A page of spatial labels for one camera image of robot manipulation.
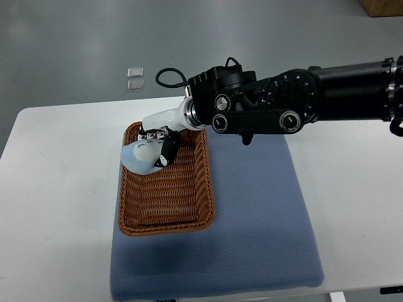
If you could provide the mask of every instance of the concrete floor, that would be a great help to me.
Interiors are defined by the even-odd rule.
[[[255,70],[258,79],[310,65],[396,58],[403,55],[402,28],[403,17],[369,18],[358,0],[2,0],[0,154],[18,112],[27,107],[182,95],[158,86],[155,74],[176,67],[191,77],[223,65],[228,56]],[[126,92],[127,69],[137,66],[144,68],[145,88]],[[346,298],[403,296],[374,289]]]

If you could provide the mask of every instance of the black cable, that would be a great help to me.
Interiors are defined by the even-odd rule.
[[[389,130],[398,137],[403,137],[403,118],[394,118],[389,125]]]
[[[177,84],[166,84],[166,83],[161,82],[159,80],[159,77],[161,76],[161,74],[163,74],[163,73],[165,73],[167,71],[172,71],[172,72],[175,72],[175,73],[179,74],[181,76],[183,82],[182,83],[177,83]],[[179,88],[179,87],[187,86],[189,84],[189,82],[184,77],[184,74],[180,70],[178,70],[176,68],[164,68],[164,69],[161,69],[156,75],[156,82],[157,82],[157,84],[159,84],[159,85],[161,85],[162,87],[165,87],[165,88]]]
[[[227,62],[225,63],[226,67],[228,67],[229,61],[233,61],[233,63],[235,63],[235,65],[240,65],[236,59],[234,59],[233,57],[229,57],[227,59]]]

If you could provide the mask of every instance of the wicker basket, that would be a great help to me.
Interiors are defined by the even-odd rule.
[[[141,122],[126,130],[124,145],[137,140]],[[138,175],[124,166],[120,184],[119,229],[127,236],[192,232],[209,227],[215,208],[207,134],[183,131],[172,165]]]

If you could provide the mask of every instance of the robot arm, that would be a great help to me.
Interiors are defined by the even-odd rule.
[[[177,72],[182,83],[162,83],[159,76],[166,71]],[[244,72],[235,59],[228,58],[225,66],[212,67],[188,80],[176,69],[163,69],[156,81],[164,87],[185,87],[185,99],[178,108],[142,121],[139,139],[156,131],[170,133],[156,167],[172,164],[180,144],[180,136],[173,133],[209,125],[217,133],[240,135],[244,145],[251,143],[254,134],[292,134],[320,120],[391,121],[390,131],[403,137],[403,56],[396,62],[389,58],[325,69],[293,69],[259,81],[254,71]]]

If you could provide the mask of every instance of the blue cushion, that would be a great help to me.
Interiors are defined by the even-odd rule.
[[[127,237],[113,229],[114,300],[178,299],[319,286],[314,233],[283,135],[208,130],[216,217],[206,230]]]

